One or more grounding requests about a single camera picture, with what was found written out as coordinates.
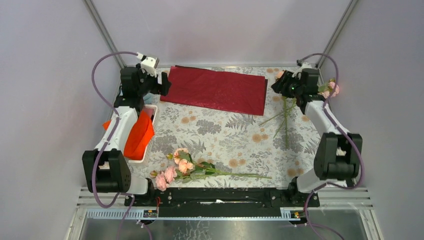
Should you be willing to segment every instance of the flower bouquet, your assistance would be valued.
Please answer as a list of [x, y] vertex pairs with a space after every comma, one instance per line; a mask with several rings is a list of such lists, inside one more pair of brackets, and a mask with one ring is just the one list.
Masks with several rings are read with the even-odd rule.
[[209, 162], [196, 163], [193, 161], [191, 154], [187, 148], [178, 148], [175, 152], [166, 155], [166, 158], [173, 160], [177, 165], [168, 166], [165, 171], [152, 171], [150, 176], [156, 178], [156, 187], [161, 191], [165, 191], [169, 184], [181, 180], [182, 183], [188, 183], [191, 180], [205, 179], [207, 177], [215, 177], [222, 175], [232, 175], [248, 178], [271, 179], [268, 176], [262, 176], [254, 173], [231, 173], [221, 171], [215, 168], [215, 165]]
[[[284, 71], [280, 71], [276, 76], [275, 76], [275, 80], [277, 81], [279, 78], [281, 78], [281, 76], [283, 75]], [[335, 88], [334, 94], [332, 95], [333, 97], [335, 97], [337, 94], [339, 94], [339, 86], [336, 86], [336, 80], [334, 78], [331, 78], [327, 84], [321, 85], [318, 87], [318, 94], [322, 95], [324, 98], [328, 98], [330, 96], [330, 92]], [[289, 128], [288, 128], [288, 118], [289, 118], [289, 114], [290, 112], [296, 107], [296, 99], [287, 99], [287, 97], [283, 97], [283, 111], [281, 111], [280, 113], [278, 113], [277, 115], [271, 117], [270, 119], [262, 122], [261, 124], [259, 124], [259, 126], [262, 126], [263, 124], [271, 121], [272, 119], [280, 116], [280, 115], [284, 115], [284, 120], [282, 121], [282, 123], [280, 124], [280, 126], [278, 127], [278, 129], [275, 131], [274, 134], [274, 138], [277, 136], [277, 134], [280, 132], [281, 128], [285, 125], [285, 146], [287, 148], [287, 146], [289, 146]]]

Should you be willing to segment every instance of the red cloth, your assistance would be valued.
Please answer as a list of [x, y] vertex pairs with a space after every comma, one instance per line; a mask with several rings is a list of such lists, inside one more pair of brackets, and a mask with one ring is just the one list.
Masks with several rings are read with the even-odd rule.
[[268, 80], [264, 76], [173, 66], [164, 102], [251, 115], [264, 115]]

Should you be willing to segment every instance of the gray wall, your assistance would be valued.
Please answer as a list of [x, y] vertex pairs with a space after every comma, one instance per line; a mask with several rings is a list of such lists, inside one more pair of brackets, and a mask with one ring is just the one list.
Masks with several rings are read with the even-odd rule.
[[93, 2], [119, 50], [156, 55], [161, 65], [269, 67], [322, 52], [349, 0]]
[[[424, 230], [424, 1], [360, 1], [330, 53], [334, 114], [363, 137], [365, 184], [388, 240]], [[324, 77], [334, 76], [326, 61]]]
[[[0, 239], [63, 239], [110, 110], [91, 85], [109, 53], [81, 0], [0, 1]], [[111, 99], [119, 69], [96, 74]]]

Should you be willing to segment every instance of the floral tablecloth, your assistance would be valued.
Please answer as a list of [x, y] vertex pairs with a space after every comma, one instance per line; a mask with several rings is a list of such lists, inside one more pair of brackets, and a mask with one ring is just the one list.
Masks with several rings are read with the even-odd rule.
[[[217, 169], [232, 173], [254, 173], [271, 177], [248, 178], [215, 176], [188, 183], [173, 182], [170, 187], [260, 188], [287, 187], [294, 176], [313, 167], [319, 135], [311, 121], [294, 108], [287, 123], [288, 147], [285, 144], [285, 125], [274, 137], [283, 122], [283, 115], [260, 126], [283, 110], [282, 96], [273, 92], [275, 75], [290, 68], [269, 67], [212, 67], [226, 71], [265, 76], [268, 79], [264, 116], [255, 116], [196, 106], [163, 102], [155, 96], [153, 104], [159, 114], [155, 124], [152, 148], [144, 163], [130, 163], [130, 170], [148, 178], [153, 170], [165, 170], [174, 162], [166, 154], [176, 148], [188, 148], [195, 161], [213, 163]], [[160, 72], [169, 69], [161, 68]]]

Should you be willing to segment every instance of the white tray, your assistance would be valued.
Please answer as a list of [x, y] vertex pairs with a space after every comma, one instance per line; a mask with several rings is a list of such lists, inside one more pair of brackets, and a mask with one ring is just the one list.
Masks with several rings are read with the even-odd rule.
[[[156, 122], [156, 119], [158, 118], [158, 106], [152, 105], [152, 104], [146, 104], [146, 105], [144, 105], [144, 107], [147, 108], [147, 109], [154, 109], [154, 112], [153, 112], [154, 117], [153, 117], [153, 120], [151, 121], [151, 124], [153, 125], [153, 130], [155, 130], [155, 122]], [[153, 136], [151, 138], [151, 140], [149, 141], [149, 143], [147, 144], [147, 146], [144, 150], [143, 158], [141, 160], [131, 160], [127, 157], [125, 158], [125, 160], [130, 164], [141, 164], [141, 163], [143, 163], [144, 160], [146, 159], [146, 156], [149, 155], [149, 152], [152, 149], [152, 142], [153, 142], [154, 138], [155, 138], [155, 136]]]

